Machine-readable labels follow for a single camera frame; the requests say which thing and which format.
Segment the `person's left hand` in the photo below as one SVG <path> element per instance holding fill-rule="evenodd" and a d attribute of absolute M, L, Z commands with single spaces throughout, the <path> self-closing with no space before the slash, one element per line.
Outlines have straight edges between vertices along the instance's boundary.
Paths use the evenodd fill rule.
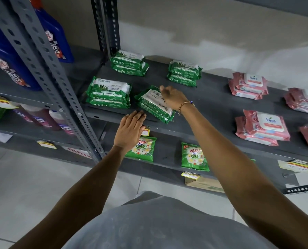
<path fill-rule="evenodd" d="M 139 111 L 133 111 L 130 115 L 128 120 L 130 122 L 128 130 L 121 130 L 120 125 L 117 129 L 114 145 L 113 147 L 117 147 L 123 155 L 125 155 L 128 151 L 130 151 L 139 141 L 141 134 L 139 134 L 140 128 L 132 128 L 132 118 L 138 113 Z M 146 119 L 146 113 L 143 111 L 143 122 Z"/>

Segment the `person's right hand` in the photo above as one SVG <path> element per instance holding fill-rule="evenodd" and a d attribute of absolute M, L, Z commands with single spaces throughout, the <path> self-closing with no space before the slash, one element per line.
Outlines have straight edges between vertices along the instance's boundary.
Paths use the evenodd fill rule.
<path fill-rule="evenodd" d="M 165 103 L 168 107 L 176 110 L 179 113 L 181 113 L 182 107 L 184 105 L 192 104 L 180 90 L 172 86 L 170 91 L 170 99 L 168 102 L 165 101 Z"/>

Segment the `green aloe wipes packet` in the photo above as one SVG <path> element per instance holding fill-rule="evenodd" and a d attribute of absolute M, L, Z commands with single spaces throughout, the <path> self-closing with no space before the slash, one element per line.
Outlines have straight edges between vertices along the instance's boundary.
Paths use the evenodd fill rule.
<path fill-rule="evenodd" d="M 135 96 L 137 105 L 142 109 L 155 116 L 161 122 L 168 124 L 173 120 L 175 110 L 168 107 L 163 98 L 159 96 L 158 99 L 154 97 Z"/>
<path fill-rule="evenodd" d="M 151 113 L 160 121 L 164 123 L 172 121 L 175 110 L 166 104 L 158 87 L 150 86 L 150 88 L 137 94 L 134 98 L 138 106 Z"/>

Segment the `person's right forearm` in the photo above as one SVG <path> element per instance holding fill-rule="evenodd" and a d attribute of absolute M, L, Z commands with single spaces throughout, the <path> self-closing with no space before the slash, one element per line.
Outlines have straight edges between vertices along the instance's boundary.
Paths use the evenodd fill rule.
<path fill-rule="evenodd" d="M 308 249 L 308 215 L 285 197 L 193 104 L 184 105 L 181 114 L 210 169 L 247 225 L 279 249 Z"/>

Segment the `person's left forearm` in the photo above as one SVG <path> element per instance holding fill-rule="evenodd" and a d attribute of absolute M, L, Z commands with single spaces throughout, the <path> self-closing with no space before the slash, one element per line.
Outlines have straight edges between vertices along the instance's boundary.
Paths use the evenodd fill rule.
<path fill-rule="evenodd" d="M 62 196 L 48 215 L 10 249 L 61 249 L 83 226 L 102 213 L 119 167 L 130 149 L 114 145 Z"/>

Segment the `stacks of green wipes packs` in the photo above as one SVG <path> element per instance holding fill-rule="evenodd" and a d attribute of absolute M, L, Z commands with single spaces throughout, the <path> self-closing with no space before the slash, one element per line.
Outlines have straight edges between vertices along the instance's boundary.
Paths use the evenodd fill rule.
<path fill-rule="evenodd" d="M 118 50 L 110 58 L 111 68 L 120 73 L 144 77 L 149 64 L 142 54 Z M 197 80 L 202 77 L 202 68 L 184 61 L 172 60 L 168 66 L 167 78 L 175 83 L 196 87 Z M 132 85 L 125 82 L 93 77 L 86 94 L 87 103 L 95 106 L 111 108 L 130 108 L 130 92 Z"/>

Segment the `gray metal shelving rack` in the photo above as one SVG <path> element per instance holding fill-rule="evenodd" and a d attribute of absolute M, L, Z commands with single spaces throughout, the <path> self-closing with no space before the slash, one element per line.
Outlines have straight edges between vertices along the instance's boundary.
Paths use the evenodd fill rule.
<path fill-rule="evenodd" d="M 9 110 L 0 120 L 0 133 L 11 134 L 13 137 L 7 143 L 0 143 L 0 146 L 93 167 L 112 148 L 113 134 L 122 117 L 133 110 L 141 110 L 134 96 L 150 86 L 173 85 L 192 99 L 199 111 L 225 137 L 251 159 L 256 159 L 257 166 L 283 194 L 308 192 L 308 185 L 297 181 L 297 173 L 281 169 L 278 165 L 278 160 L 289 162 L 300 159 L 308 162 L 308 144 L 299 130 L 301 126 L 308 126 L 308 114 L 294 111 L 285 104 L 286 91 L 269 87 L 269 94 L 262 100 L 233 96 L 228 78 L 225 77 L 227 74 L 217 76 L 213 75 L 213 71 L 203 71 L 197 87 L 173 83 L 166 77 L 169 59 L 163 58 L 164 53 L 168 57 L 173 57 L 173 53 L 167 50 L 159 53 L 158 49 L 146 52 L 142 46 L 137 46 L 135 51 L 143 52 L 149 64 L 144 77 L 120 74 L 111 68 L 108 57 L 119 48 L 127 49 L 124 44 L 126 36 L 139 37 L 135 39 L 136 43 L 144 43 L 145 39 L 156 40 L 155 37 L 136 35 L 134 30 L 126 32 L 126 29 L 131 28 L 126 26 L 127 15 L 131 17 L 131 25 L 149 26 L 152 22 L 159 29 L 163 29 L 163 22 L 168 25 L 185 25 L 186 18 L 190 18 L 191 22 L 195 22 L 195 28 L 187 25 L 187 32 L 195 36 L 204 33 L 205 28 L 209 30 L 209 25 L 223 26 L 223 22 L 218 19 L 225 15 L 223 11 L 210 18 L 214 12 L 209 12 L 209 9 L 214 7 L 216 0 L 205 0 L 208 4 L 204 4 L 203 0 L 200 0 L 200 4 L 197 0 L 195 4 L 190 3 L 191 0 L 181 0 L 181 7 L 190 8 L 191 14 L 183 16 L 178 8 L 175 11 L 176 21 L 173 21 L 173 14 L 168 14 L 174 8 L 173 1 L 90 0 L 89 15 L 94 16 L 94 34 L 98 35 L 99 47 L 103 51 L 71 45 L 75 60 L 73 63 L 62 63 L 48 48 L 48 39 L 43 38 L 43 27 L 30 1 L 0 0 L 0 29 L 42 88 L 41 91 L 22 88 L 0 69 L 0 96 L 17 103 L 57 110 L 66 117 L 75 133 L 75 136 L 70 136 L 63 130 L 52 131 L 29 123 Z M 131 84 L 130 108 L 87 103 L 86 91 L 93 77 Z M 236 136 L 235 117 L 243 116 L 244 109 L 282 116 L 291 136 L 290 141 L 279 141 L 279 146 L 272 147 Z M 57 149 L 41 147 L 37 140 L 52 142 Z M 92 159 L 66 151 L 61 146 L 85 150 Z"/>

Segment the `white shelf price label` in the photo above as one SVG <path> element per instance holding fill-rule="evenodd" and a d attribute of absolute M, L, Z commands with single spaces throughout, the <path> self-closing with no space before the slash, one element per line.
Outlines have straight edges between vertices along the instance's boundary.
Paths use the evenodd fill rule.
<path fill-rule="evenodd" d="M 61 146 L 64 150 L 66 151 L 70 151 L 74 154 L 80 155 L 82 157 L 88 158 L 88 159 L 92 159 L 92 157 L 90 156 L 89 152 L 82 150 L 82 149 L 76 149 L 76 148 L 72 148 L 72 147 L 66 147 L 66 146 Z"/>

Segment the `dark red liquid bottle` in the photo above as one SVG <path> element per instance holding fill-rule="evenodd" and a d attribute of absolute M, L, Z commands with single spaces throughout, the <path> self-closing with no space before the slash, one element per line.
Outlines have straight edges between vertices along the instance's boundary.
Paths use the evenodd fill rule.
<path fill-rule="evenodd" d="M 48 109 L 34 107 L 26 104 L 20 104 L 20 105 L 43 127 L 50 129 L 52 131 L 61 130 L 57 122 L 50 116 Z"/>
<path fill-rule="evenodd" d="M 70 136 L 75 136 L 73 130 L 68 125 L 67 121 L 63 118 L 59 111 L 49 110 L 49 115 L 60 126 L 60 128 Z"/>

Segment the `brown cardboard box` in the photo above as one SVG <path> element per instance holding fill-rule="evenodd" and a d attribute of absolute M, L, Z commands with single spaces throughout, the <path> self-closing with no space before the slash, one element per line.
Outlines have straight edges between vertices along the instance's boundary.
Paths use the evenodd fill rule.
<path fill-rule="evenodd" d="M 216 179 L 199 177 L 197 180 L 185 177 L 185 185 L 206 191 L 225 193 L 222 185 Z"/>

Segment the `person's gray shirt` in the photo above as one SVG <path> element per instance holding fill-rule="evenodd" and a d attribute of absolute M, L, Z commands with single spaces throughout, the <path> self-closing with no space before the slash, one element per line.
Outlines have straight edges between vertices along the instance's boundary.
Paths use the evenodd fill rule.
<path fill-rule="evenodd" d="M 232 219 L 143 191 L 92 219 L 62 249 L 278 249 Z"/>

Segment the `stacks of pink wipes packs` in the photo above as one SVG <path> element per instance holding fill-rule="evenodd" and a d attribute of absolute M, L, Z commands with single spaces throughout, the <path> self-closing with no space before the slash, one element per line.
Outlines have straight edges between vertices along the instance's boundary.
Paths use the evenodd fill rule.
<path fill-rule="evenodd" d="M 263 76 L 234 72 L 228 84 L 234 96 L 261 100 L 269 94 L 267 82 Z M 289 88 L 284 100 L 289 108 L 308 113 L 308 89 Z M 246 109 L 243 113 L 244 116 L 235 118 L 239 138 L 268 146 L 278 146 L 278 141 L 290 141 L 282 116 Z M 301 126 L 299 130 L 308 144 L 308 126 Z"/>

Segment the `blue detergent bottle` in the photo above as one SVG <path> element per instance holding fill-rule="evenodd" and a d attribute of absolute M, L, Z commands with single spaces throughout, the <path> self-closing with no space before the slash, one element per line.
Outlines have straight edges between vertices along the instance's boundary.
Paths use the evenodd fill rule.
<path fill-rule="evenodd" d="M 59 61 L 74 62 L 73 54 L 60 23 L 44 10 L 41 0 L 30 0 L 30 2 Z"/>
<path fill-rule="evenodd" d="M 17 85 L 32 91 L 42 88 L 29 71 L 19 54 L 13 48 L 0 29 L 0 69 L 4 71 Z"/>

